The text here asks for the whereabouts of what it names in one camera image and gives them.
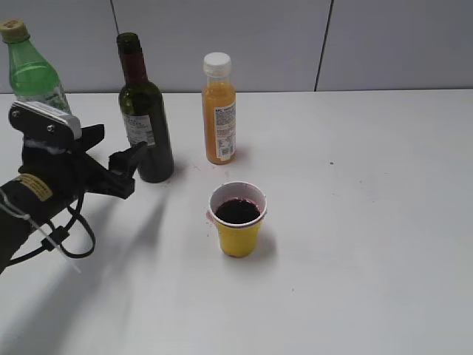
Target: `zip tie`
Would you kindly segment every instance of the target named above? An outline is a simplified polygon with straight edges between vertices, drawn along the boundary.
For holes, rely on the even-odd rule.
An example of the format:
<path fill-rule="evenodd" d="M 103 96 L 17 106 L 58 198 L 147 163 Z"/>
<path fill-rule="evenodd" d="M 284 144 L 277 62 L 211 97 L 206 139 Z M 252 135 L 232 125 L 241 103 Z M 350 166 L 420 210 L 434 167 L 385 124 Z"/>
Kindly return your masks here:
<path fill-rule="evenodd" d="M 74 260 L 68 258 L 65 253 L 59 248 L 59 245 L 31 218 L 31 216 L 27 213 L 24 213 L 18 207 L 14 206 L 9 200 L 7 195 L 4 193 L 2 189 L 0 189 L 0 194 L 3 197 L 3 201 L 5 204 L 0 202 L 0 208 L 3 209 L 6 213 L 14 218 L 18 218 L 20 220 L 27 220 L 30 224 L 39 231 L 42 235 L 46 237 L 46 239 L 55 247 L 57 251 L 62 255 L 62 257 L 80 274 L 81 270 L 77 266 Z"/>

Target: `green bottle label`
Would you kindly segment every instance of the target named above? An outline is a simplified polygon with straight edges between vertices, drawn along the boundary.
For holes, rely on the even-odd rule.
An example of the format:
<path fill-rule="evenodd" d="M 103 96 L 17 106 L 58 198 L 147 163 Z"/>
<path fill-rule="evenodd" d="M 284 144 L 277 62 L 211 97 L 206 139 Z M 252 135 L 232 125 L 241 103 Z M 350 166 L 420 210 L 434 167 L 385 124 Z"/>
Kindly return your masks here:
<path fill-rule="evenodd" d="M 64 94 L 64 89 L 59 84 L 57 87 L 52 89 L 45 94 L 40 95 L 31 95 L 31 96 L 22 96 L 17 95 L 16 98 L 19 101 L 28 102 L 28 101 L 39 101 L 44 104 L 60 109 L 61 111 L 71 113 L 69 104 L 67 103 L 66 94 Z"/>

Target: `cup rim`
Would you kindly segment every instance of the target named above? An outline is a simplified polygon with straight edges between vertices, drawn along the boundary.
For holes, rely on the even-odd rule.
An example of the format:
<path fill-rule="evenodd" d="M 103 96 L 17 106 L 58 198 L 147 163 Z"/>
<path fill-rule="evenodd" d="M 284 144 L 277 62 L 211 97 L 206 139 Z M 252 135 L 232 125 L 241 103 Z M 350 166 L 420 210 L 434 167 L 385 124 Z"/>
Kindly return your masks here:
<path fill-rule="evenodd" d="M 212 211 L 212 208 L 211 208 L 211 200 L 212 200 L 212 196 L 214 196 L 215 192 L 218 190 L 218 189 L 221 189 L 223 186 L 225 185 L 230 185 L 231 183 L 244 183 L 246 185 L 250 185 L 252 187 L 254 187 L 255 189 L 257 189 L 259 192 L 261 192 L 261 194 L 263 195 L 263 198 L 265 199 L 265 207 L 264 209 L 261 211 L 260 215 L 258 216 L 258 218 L 254 219 L 254 220 L 251 220 L 250 222 L 247 222 L 247 223 L 240 223 L 240 224 L 235 224 L 235 223 L 229 223 L 229 222 L 225 222 L 224 220 L 221 220 L 220 218 L 218 218 L 214 211 Z M 235 229 L 243 229 L 243 228 L 248 228 L 248 227 L 251 227 L 251 226 L 254 226 L 255 224 L 257 224 L 260 220 L 262 220 L 266 213 L 268 212 L 268 200 L 266 199 L 266 194 L 256 185 L 254 185 L 253 183 L 249 183 L 247 181 L 228 181 L 227 183 L 223 183 L 222 185 L 218 186 L 217 188 L 215 188 L 213 190 L 213 192 L 211 193 L 210 197 L 208 198 L 208 211 L 210 212 L 212 218 L 217 221 L 218 223 L 224 225 L 224 226 L 227 226 L 227 227 L 230 227 L 230 228 L 235 228 Z"/>

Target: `juice bottle label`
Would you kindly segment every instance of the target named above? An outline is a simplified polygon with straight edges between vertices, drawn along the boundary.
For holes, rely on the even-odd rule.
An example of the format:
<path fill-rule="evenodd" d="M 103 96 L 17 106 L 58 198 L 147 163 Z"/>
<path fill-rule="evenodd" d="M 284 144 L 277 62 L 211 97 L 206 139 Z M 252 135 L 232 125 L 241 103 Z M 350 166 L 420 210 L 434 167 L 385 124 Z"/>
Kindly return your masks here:
<path fill-rule="evenodd" d="M 16 95 L 16 98 L 23 102 L 39 101 L 55 107 L 56 109 L 60 109 L 61 111 L 71 113 L 71 109 L 67 103 L 66 94 L 64 94 L 64 89 L 60 84 L 45 94 L 31 96 Z"/>
<path fill-rule="evenodd" d="M 225 107 L 215 107 L 215 143 L 217 158 L 222 161 L 231 158 L 235 153 L 236 110 L 235 103 Z"/>
<path fill-rule="evenodd" d="M 151 120 L 148 115 L 132 116 L 123 113 L 126 137 L 132 146 L 140 142 L 147 142 L 148 146 L 154 146 L 154 135 Z"/>

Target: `red wine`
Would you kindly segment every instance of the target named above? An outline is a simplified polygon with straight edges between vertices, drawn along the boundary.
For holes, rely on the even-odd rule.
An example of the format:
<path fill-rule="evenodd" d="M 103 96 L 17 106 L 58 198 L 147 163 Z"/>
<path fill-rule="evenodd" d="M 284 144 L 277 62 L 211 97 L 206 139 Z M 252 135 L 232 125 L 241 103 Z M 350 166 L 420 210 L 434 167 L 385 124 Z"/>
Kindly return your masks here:
<path fill-rule="evenodd" d="M 254 203 L 240 198 L 224 202 L 215 212 L 219 219 L 232 224 L 251 222 L 257 219 L 260 214 Z"/>

